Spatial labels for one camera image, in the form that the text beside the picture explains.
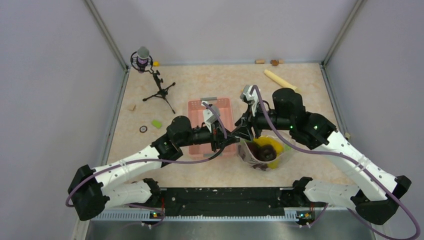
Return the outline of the dark purple toy fruit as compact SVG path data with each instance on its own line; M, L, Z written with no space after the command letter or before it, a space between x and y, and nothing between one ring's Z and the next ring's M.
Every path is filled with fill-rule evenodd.
M277 152L275 148L270 145L260 146L257 152L257 159L262 162L270 162L273 161L277 157Z

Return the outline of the pink plastic basket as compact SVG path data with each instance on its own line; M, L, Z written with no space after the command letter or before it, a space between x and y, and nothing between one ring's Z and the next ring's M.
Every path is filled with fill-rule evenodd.
M224 127L232 132L235 127L235 121L233 116L232 104L229 97L206 97L199 100L191 100L188 102L187 116L190 119L191 126L201 126L204 122L203 110L206 107L202 105L202 101L207 101L213 106L217 107L220 113L220 119L222 120ZM191 145L188 147L188 155L195 161L203 160L213 156L215 153L211 149L210 143L201 145Z

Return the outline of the clear zip top bag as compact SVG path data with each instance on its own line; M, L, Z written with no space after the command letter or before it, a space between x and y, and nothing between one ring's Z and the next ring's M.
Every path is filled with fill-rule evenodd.
M292 158L292 147L278 137L266 135L237 144L237 154L251 168L261 171L276 170Z

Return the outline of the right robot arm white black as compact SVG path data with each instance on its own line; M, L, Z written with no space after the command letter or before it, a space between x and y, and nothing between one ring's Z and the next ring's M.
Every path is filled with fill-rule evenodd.
M397 212L400 198L410 188L411 180L404 175L394 176L375 165L326 117L308 112L299 93L291 88L280 88L272 94L273 108L267 109L259 88L247 85L240 99L248 105L235 125L235 133L240 138L252 140L263 130L271 130L276 135L288 131L296 142L293 149L327 157L353 181L352 185L344 185L302 177L293 183L293 200L297 205L322 202L345 207L375 225L385 224Z

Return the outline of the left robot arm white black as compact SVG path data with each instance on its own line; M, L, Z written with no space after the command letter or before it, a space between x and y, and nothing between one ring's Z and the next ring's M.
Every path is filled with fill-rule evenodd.
M225 147L240 139L215 121L193 128L186 116L177 116L166 128L166 133L137 153L117 162L91 168L79 167L68 187L65 204L74 208L79 220L87 221L105 209L133 203L154 207L160 202L160 188L152 179L128 184L127 181L143 173L181 164L182 147L210 144L216 151L208 161L219 156Z

